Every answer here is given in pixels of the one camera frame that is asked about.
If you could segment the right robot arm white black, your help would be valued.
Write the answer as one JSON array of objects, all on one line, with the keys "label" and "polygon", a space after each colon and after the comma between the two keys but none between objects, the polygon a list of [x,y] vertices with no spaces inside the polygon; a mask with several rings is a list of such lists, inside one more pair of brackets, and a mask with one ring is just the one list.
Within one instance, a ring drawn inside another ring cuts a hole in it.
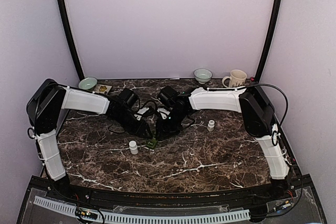
[{"label": "right robot arm white black", "polygon": [[190,88],[182,93],[172,87],[163,88],[158,97],[170,109],[165,118],[155,124],[156,139],[164,139],[182,130],[182,121],[199,110],[225,110],[242,114],[246,132],[259,143],[269,165],[270,177],[276,182],[268,188],[273,200],[280,199],[288,191],[284,179],[290,165],[279,143],[281,123],[275,116],[275,108],[263,91],[262,84],[237,88]]}]

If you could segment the green weekly pill organizer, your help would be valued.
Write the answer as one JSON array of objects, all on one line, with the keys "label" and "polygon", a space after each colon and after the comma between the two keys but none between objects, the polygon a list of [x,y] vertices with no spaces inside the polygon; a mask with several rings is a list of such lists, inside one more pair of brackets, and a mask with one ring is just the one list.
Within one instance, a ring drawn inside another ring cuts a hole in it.
[{"label": "green weekly pill organizer", "polygon": [[152,149],[152,150],[155,149],[156,145],[157,145],[157,140],[155,138],[152,138],[150,140],[146,140],[146,142],[145,142],[145,146],[149,149]]}]

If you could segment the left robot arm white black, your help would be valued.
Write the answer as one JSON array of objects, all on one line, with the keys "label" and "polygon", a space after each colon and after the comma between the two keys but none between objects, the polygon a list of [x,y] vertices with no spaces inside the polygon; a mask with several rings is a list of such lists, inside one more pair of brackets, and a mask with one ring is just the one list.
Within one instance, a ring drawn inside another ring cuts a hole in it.
[{"label": "left robot arm white black", "polygon": [[133,110],[139,97],[125,88],[111,97],[90,91],[80,90],[58,84],[53,79],[46,79],[26,105],[30,122],[30,138],[37,144],[39,158],[47,174],[53,181],[66,177],[57,144],[57,124],[62,110],[76,110],[95,114],[105,114],[118,122],[129,134],[144,139],[151,139],[153,134],[144,119]]}]

